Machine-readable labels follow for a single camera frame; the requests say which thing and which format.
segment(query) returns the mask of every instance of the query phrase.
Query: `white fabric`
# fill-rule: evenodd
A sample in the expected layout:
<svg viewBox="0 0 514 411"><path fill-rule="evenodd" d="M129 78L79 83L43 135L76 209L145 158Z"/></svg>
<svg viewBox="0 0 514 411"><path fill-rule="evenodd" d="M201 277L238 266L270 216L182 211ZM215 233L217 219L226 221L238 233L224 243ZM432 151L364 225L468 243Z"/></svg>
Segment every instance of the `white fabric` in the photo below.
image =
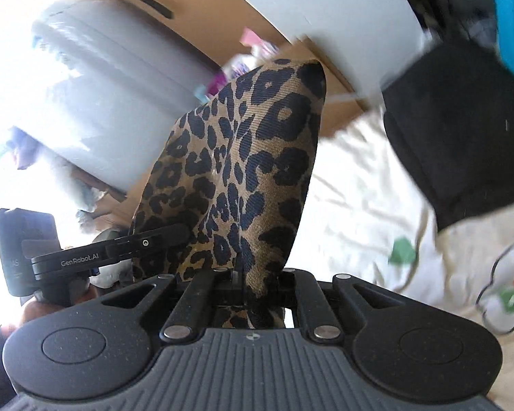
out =
<svg viewBox="0 0 514 411"><path fill-rule="evenodd" d="M415 264L388 263L400 237L417 250ZM322 281L349 273L480 324L489 310L488 328L499 334L514 325L514 314L499 306L501 289L514 279L514 247L493 267L513 244L514 205L438 235L434 211L390 146L382 115L369 112L319 142L287 266ZM514 306L513 298L508 301ZM491 397L514 411L514 332L499 341L504 364Z"/></svg>

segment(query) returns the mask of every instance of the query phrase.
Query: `green sticker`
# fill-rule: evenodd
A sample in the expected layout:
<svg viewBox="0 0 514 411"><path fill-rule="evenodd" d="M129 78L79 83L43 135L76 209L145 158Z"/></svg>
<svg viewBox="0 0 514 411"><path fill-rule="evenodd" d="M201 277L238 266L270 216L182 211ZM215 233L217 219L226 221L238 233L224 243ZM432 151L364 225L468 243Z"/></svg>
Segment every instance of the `green sticker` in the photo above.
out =
<svg viewBox="0 0 514 411"><path fill-rule="evenodd" d="M514 288L507 288L499 293L499 298L503 303L506 313L514 313Z"/></svg>
<svg viewBox="0 0 514 411"><path fill-rule="evenodd" d="M417 252L406 237L398 238L392 246L389 264L395 266L410 266L417 259Z"/></svg>

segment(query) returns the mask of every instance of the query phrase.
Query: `leopard print cloth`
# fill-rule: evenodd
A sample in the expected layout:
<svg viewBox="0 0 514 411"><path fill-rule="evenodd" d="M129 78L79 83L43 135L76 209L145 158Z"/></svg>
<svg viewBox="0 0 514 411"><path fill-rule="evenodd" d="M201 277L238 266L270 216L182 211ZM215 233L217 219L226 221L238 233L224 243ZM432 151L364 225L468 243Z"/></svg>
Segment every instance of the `leopard print cloth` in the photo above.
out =
<svg viewBox="0 0 514 411"><path fill-rule="evenodd" d="M264 299L299 227L325 95L319 62L275 60L182 116L154 165L131 232L183 222L191 238L187 246L135 260L136 281L159 273L186 281L199 269L236 266L245 275L246 303L221 311L222 325L282 326Z"/></svg>

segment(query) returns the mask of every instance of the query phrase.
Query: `metal pin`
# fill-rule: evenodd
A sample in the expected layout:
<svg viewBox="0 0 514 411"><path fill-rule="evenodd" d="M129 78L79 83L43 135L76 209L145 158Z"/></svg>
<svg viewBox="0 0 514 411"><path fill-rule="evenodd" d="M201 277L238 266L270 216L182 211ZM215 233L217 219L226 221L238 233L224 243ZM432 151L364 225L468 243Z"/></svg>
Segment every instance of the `metal pin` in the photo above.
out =
<svg viewBox="0 0 514 411"><path fill-rule="evenodd" d="M190 335L190 328L188 326L181 326L175 324L164 330L164 336L171 340L181 340Z"/></svg>
<svg viewBox="0 0 514 411"><path fill-rule="evenodd" d="M321 340L333 340L341 335L341 330L336 326L325 324L315 328L314 335Z"/></svg>

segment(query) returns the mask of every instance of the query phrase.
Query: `ribbed grip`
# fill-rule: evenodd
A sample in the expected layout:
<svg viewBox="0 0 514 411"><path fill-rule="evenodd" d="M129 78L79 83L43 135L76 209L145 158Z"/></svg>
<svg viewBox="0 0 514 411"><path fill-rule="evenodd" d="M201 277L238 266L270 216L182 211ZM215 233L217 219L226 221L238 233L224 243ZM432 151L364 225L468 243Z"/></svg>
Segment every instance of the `ribbed grip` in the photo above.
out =
<svg viewBox="0 0 514 411"><path fill-rule="evenodd" d="M86 403L50 403L23 395L4 409L498 411L499 408L484 397L437 406L390 397L362 380L340 348L312 344L302 338L298 329L255 332L208 329L193 344L165 348L143 378L112 397Z"/></svg>

